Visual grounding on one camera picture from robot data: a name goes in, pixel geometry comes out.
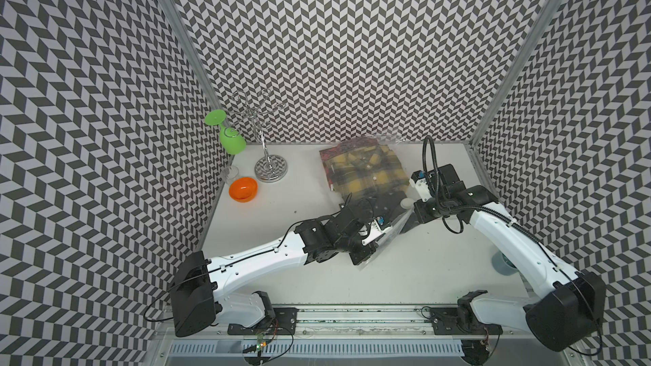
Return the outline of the clear plastic vacuum bag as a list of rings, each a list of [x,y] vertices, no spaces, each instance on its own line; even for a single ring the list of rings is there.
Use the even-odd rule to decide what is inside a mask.
[[[356,216],[359,236],[349,257],[366,267],[398,236],[418,225],[414,201],[407,195],[410,178],[388,135],[354,137],[319,151],[330,189]]]

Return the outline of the yellow plaid shirt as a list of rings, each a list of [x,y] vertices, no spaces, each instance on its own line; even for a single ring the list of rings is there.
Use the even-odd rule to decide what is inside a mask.
[[[323,162],[332,190],[353,201],[405,191],[409,177],[387,145],[357,147]]]

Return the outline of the red black plaid shirt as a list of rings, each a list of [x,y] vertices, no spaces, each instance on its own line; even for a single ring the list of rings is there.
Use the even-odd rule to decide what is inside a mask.
[[[354,137],[344,142],[340,142],[337,146],[320,150],[320,159],[322,162],[325,162],[337,157],[338,155],[349,153],[357,148],[377,146],[378,144],[379,142],[376,138]]]

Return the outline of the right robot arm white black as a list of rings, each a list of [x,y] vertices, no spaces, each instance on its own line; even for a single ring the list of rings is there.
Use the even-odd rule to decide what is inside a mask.
[[[595,333],[603,334],[606,286],[600,276],[579,271],[544,247],[508,213],[484,186],[466,187],[454,167],[415,171],[410,186],[419,194],[415,213],[420,223],[456,217],[478,230],[532,288],[531,298],[470,291],[457,301],[461,330],[490,325],[529,331],[554,352],[561,352]]]

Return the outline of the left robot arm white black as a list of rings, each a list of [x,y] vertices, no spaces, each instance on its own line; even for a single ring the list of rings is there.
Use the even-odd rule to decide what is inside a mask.
[[[324,263],[346,253],[355,265],[370,259],[393,227],[374,210],[347,206],[333,215],[300,220],[284,236],[259,247],[208,259],[190,254],[169,288],[175,333],[189,337],[214,323],[254,327],[271,318],[266,293],[240,289],[281,270]]]

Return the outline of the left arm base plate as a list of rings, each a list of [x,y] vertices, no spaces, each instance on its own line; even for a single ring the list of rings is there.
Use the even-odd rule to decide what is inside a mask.
[[[253,336],[260,333],[289,336],[296,331],[298,308],[275,307],[269,295],[264,291],[255,291],[249,295],[235,294],[236,309],[244,318],[230,321],[227,333],[230,336]]]

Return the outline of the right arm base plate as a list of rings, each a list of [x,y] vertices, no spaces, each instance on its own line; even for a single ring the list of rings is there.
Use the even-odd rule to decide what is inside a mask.
[[[473,299],[487,293],[486,290],[469,291],[455,306],[423,307],[421,314],[432,324],[436,336],[500,336],[504,332],[500,325],[481,323],[471,308]]]

